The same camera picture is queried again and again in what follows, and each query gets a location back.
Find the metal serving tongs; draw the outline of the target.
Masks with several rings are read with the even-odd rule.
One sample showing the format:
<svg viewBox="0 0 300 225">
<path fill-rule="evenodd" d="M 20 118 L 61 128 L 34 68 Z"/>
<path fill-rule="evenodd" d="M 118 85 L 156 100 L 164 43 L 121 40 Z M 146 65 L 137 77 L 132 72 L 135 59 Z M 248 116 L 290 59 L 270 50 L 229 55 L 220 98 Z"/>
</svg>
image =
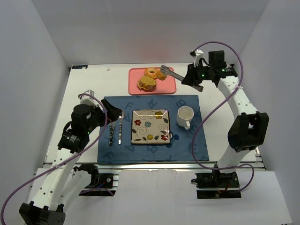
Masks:
<svg viewBox="0 0 300 225">
<path fill-rule="evenodd" d="M 171 76 L 171 77 L 175 78 L 176 80 L 179 80 L 181 82 L 181 84 L 192 87 L 193 89 L 197 90 L 198 92 L 202 92 L 204 89 L 203 86 L 201 86 L 199 84 L 195 85 L 191 81 L 189 81 L 189 77 L 188 78 L 183 77 L 183 76 L 173 72 L 171 69 L 169 69 L 165 65 L 162 65 L 160 67 L 160 72 L 164 75 L 164 77 Z"/>
</svg>

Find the small round bread roll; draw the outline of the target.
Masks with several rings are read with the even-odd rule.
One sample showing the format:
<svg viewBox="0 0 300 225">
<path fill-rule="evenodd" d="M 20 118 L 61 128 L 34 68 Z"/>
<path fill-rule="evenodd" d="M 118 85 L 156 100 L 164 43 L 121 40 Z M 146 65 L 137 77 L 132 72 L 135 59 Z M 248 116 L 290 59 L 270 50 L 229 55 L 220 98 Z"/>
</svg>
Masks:
<svg viewBox="0 0 300 225">
<path fill-rule="evenodd" d="M 161 72 L 160 69 L 157 70 L 156 74 L 157 74 L 157 78 L 158 78 L 159 80 L 161 80 L 161 81 L 164 81 L 164 80 L 166 79 L 166 77 L 167 77 L 166 75 L 164 75 L 164 74 Z"/>
</svg>

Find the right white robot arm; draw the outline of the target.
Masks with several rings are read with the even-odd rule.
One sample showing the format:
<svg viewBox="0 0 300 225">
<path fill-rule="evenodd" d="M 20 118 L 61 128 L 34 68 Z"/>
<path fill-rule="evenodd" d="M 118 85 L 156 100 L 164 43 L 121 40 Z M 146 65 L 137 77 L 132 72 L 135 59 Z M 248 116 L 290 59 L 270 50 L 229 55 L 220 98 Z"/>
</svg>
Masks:
<svg viewBox="0 0 300 225">
<path fill-rule="evenodd" d="M 216 168 L 221 174 L 235 172 L 241 160 L 251 151 L 262 145 L 265 139 L 269 116 L 259 112 L 242 89 L 241 77 L 225 62 L 225 52 L 209 52 L 209 62 L 199 49 L 191 52 L 194 62 L 187 67 L 182 84 L 202 91 L 202 81 L 212 81 L 226 98 L 234 116 L 228 131 L 228 147 L 217 161 Z"/>
</svg>

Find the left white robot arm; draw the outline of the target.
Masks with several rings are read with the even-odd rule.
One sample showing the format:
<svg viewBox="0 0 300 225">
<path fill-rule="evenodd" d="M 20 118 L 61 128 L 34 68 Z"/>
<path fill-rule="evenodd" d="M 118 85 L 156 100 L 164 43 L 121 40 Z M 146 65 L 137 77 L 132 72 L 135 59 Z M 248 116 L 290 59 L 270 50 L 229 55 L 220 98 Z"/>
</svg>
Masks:
<svg viewBox="0 0 300 225">
<path fill-rule="evenodd" d="M 90 141 L 90 134 L 115 122 L 122 110 L 107 100 L 86 99 L 73 108 L 71 121 L 63 128 L 58 150 L 44 183 L 29 203 L 23 203 L 19 213 L 27 225 L 61 225 L 67 207 L 86 187 L 98 186 L 98 168 L 93 164 L 76 166 Z"/>
</svg>

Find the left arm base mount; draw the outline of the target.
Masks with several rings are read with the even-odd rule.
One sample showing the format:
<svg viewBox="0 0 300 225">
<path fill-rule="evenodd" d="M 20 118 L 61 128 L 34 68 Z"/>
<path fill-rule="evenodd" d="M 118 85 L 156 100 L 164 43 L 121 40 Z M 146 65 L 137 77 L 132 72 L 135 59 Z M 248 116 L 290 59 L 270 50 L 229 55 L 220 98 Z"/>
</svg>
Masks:
<svg viewBox="0 0 300 225">
<path fill-rule="evenodd" d="M 119 175 L 111 172 L 100 172 L 93 164 L 82 164 L 73 168 L 72 177 L 78 171 L 86 171 L 90 175 L 90 184 L 79 196 L 114 196 L 117 190 Z"/>
</svg>

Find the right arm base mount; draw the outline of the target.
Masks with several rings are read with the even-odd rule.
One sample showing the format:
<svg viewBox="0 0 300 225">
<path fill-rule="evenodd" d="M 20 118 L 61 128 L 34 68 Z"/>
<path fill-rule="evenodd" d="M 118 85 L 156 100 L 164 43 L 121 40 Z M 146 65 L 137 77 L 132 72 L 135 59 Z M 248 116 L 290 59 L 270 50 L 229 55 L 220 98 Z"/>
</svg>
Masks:
<svg viewBox="0 0 300 225">
<path fill-rule="evenodd" d="M 239 199 L 241 198 L 240 183 L 236 172 L 196 173 L 191 180 L 196 185 L 198 199 Z"/>
</svg>

